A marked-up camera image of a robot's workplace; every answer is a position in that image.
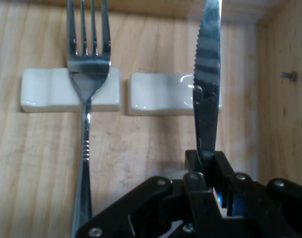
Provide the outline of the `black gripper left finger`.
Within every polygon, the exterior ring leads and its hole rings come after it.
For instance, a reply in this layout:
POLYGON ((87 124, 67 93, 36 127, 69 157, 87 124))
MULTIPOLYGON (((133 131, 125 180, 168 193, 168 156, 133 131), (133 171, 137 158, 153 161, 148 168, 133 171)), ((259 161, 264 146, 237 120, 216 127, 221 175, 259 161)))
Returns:
POLYGON ((181 179, 154 176, 114 202, 76 232, 78 238, 157 238, 181 221, 172 237, 219 237, 222 225, 212 185, 218 152, 200 159, 186 151, 190 171, 181 179))

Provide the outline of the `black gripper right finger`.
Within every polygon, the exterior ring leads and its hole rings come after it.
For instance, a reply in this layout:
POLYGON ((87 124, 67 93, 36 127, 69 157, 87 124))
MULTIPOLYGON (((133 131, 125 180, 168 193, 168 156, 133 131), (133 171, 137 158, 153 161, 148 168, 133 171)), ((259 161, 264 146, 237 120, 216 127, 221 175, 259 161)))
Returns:
POLYGON ((269 238, 302 237, 302 185, 284 178, 262 185, 234 172, 221 151, 215 152, 208 175, 228 216, 251 219, 269 238))

